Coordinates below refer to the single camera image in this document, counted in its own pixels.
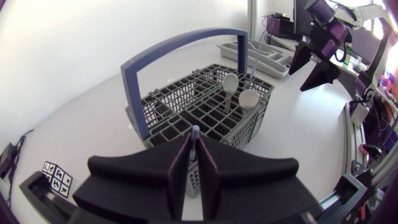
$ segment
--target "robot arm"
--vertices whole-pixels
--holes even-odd
[[[396,42],[392,28],[395,29],[397,26],[392,17],[376,4],[354,8],[339,5],[332,9],[325,0],[309,0],[306,10],[314,18],[314,23],[304,30],[311,42],[309,44],[299,43],[289,74],[295,73],[305,65],[311,56],[319,58],[319,63],[302,85],[301,90],[305,91],[325,83],[333,83],[333,80],[339,76],[338,67],[333,65],[329,59],[339,46],[351,42],[351,35],[345,26],[359,29],[366,20],[381,18],[384,37],[369,69],[361,72],[357,84],[357,92],[361,96],[365,96],[364,93],[375,94],[378,80],[385,69],[388,51]]]

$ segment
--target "white table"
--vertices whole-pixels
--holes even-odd
[[[235,61],[221,57],[217,44],[222,42],[196,42],[150,64],[139,72],[142,96],[212,63],[236,68]],[[256,72],[256,77],[274,85],[275,90],[262,126],[245,151],[263,157],[296,158],[300,164],[297,177],[320,200],[331,193],[340,178],[340,113],[350,97],[337,81],[300,92],[314,66],[310,62],[295,75],[281,80]],[[22,149],[12,191],[12,211],[21,223],[44,223],[19,185],[41,170],[45,161],[58,164],[72,175],[68,200],[74,203],[72,194],[90,174],[89,157],[124,156],[144,149],[135,131],[129,128],[126,106],[123,81],[118,75],[69,102],[35,128]],[[185,197],[183,219],[201,220],[200,197]]]

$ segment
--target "basket grid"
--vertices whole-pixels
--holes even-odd
[[[222,81],[228,73],[237,74],[239,79],[239,87],[229,99],[222,89]],[[232,140],[234,143],[230,144],[236,146],[240,141],[247,143],[254,126],[255,112],[249,112],[246,117],[252,114],[251,118],[242,123],[243,109],[239,106],[238,98],[246,85],[260,94],[261,102],[267,103],[268,92],[272,89],[270,84],[258,78],[249,83],[247,74],[238,74],[221,65],[193,71],[191,75],[150,93],[142,100],[146,102],[144,113],[150,130],[150,142],[157,145],[171,141],[184,135],[193,125],[199,125],[203,134],[221,141],[226,140],[225,137],[241,125],[241,131],[237,134],[239,137],[235,137]],[[226,101],[230,103],[229,109],[225,107]]]

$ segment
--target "gray plastic basket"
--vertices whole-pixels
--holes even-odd
[[[137,97],[140,97],[138,83],[136,78],[131,76],[136,76],[139,69],[161,57],[155,54],[164,55],[194,40],[224,34],[238,36],[238,69],[210,65],[150,92],[141,102],[137,102]],[[247,33],[234,29],[205,29],[182,34],[153,46],[122,65],[124,86],[129,101],[126,112],[145,147],[150,148],[176,139],[192,130],[194,125],[198,125],[203,135],[244,149],[259,130],[274,89],[272,85],[258,78],[250,81],[246,68]],[[238,90],[228,99],[230,108],[225,107],[227,99],[222,87],[222,81],[228,73],[236,74],[239,79]],[[243,116],[238,98],[246,86],[256,90],[260,99],[256,106]],[[197,161],[190,162],[186,193],[195,198],[200,193],[199,184]]]
[[[238,76],[238,90],[230,98],[230,109],[225,108],[226,96],[222,81],[226,74]],[[256,77],[249,89],[260,94],[260,100],[245,116],[239,106],[239,94],[249,82],[249,74],[238,73],[233,68],[210,65],[193,71],[159,90],[150,92],[142,99],[142,106],[150,137],[144,140],[150,148],[185,135],[193,125],[209,138],[224,144],[244,149],[257,134],[269,98],[274,87]],[[187,179],[187,194],[196,197],[200,193],[196,162],[190,163]]]

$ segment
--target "blue handle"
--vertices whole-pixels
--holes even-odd
[[[142,110],[137,72],[179,47],[196,40],[217,35],[238,36],[238,72],[246,73],[248,67],[248,33],[245,30],[227,28],[195,30],[172,37],[137,54],[121,66],[124,90],[126,91],[127,101],[129,103],[130,117],[141,140],[145,140],[149,137],[149,130],[145,122],[144,111]]]

